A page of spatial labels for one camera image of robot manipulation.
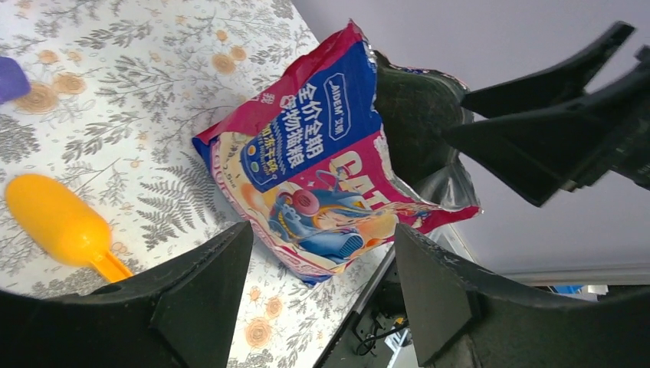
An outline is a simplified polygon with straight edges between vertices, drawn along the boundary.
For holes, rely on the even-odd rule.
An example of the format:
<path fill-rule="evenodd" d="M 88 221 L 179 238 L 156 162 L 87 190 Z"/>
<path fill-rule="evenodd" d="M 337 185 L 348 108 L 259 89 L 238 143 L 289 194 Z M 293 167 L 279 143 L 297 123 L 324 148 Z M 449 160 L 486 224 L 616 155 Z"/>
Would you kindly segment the cat food bag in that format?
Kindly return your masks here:
<path fill-rule="evenodd" d="M 441 137 L 471 123 L 467 87 L 391 64 L 350 22 L 192 140 L 254 233 L 315 285 L 393 240 L 477 215 L 458 153 Z"/>

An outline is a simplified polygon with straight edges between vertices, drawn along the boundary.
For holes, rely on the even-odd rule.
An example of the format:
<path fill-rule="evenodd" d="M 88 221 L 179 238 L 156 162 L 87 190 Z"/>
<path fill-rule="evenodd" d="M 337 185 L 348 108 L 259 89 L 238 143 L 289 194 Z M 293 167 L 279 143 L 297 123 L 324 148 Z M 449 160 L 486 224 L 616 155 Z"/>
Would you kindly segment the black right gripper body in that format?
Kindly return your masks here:
<path fill-rule="evenodd" d="M 639 63 L 633 71 L 644 74 L 645 81 L 609 109 L 620 126 L 605 148 L 573 180 L 574 189 L 593 186 L 609 171 L 649 189 L 649 46 L 639 49 L 635 57 Z"/>

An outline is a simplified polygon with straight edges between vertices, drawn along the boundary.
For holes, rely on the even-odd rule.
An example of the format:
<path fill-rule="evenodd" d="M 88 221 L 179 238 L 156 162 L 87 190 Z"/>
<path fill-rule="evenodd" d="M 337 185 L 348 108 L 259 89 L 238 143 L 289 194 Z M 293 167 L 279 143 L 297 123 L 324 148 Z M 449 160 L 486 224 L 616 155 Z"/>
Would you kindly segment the yellow plastic scoop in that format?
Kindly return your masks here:
<path fill-rule="evenodd" d="M 54 260 L 92 268 L 110 283 L 133 276 L 110 250 L 107 221 L 64 184 L 40 174 L 20 175 L 5 187 L 5 201 L 15 221 Z"/>

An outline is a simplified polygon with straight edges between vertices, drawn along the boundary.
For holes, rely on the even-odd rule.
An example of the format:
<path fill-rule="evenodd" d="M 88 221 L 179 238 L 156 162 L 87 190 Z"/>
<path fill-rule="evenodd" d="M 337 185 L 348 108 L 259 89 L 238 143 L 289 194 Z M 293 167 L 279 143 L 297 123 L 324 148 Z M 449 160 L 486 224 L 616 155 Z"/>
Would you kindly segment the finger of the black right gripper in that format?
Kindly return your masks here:
<path fill-rule="evenodd" d="M 559 190 L 574 191 L 573 180 L 613 138 L 620 123 L 609 109 L 645 81 L 644 74 L 633 70 L 584 97 L 458 126 L 443 137 L 530 204 L 541 207 Z"/>
<path fill-rule="evenodd" d="M 552 67 L 465 94 L 461 106 L 486 118 L 543 109 L 581 97 L 586 85 L 635 32 L 615 22 L 584 49 Z"/>

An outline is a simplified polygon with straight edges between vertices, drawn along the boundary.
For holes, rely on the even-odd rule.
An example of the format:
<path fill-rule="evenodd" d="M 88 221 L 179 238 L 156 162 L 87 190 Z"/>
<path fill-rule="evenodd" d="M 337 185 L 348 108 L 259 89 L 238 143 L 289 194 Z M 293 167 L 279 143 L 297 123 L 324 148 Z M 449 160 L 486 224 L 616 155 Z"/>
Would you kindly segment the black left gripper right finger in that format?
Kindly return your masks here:
<path fill-rule="evenodd" d="M 519 284 L 408 225 L 394 246 L 421 367 L 647 367 L 649 292 L 604 301 Z"/>

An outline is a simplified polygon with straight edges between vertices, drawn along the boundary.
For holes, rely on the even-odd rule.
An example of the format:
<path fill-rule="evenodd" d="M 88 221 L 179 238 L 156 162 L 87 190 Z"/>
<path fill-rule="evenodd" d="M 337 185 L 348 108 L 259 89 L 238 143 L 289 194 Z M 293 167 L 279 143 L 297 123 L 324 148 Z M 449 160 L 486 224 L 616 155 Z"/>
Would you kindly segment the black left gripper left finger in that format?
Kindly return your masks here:
<path fill-rule="evenodd" d="M 1 294 L 3 367 L 224 367 L 253 231 L 203 245 L 93 293 Z"/>

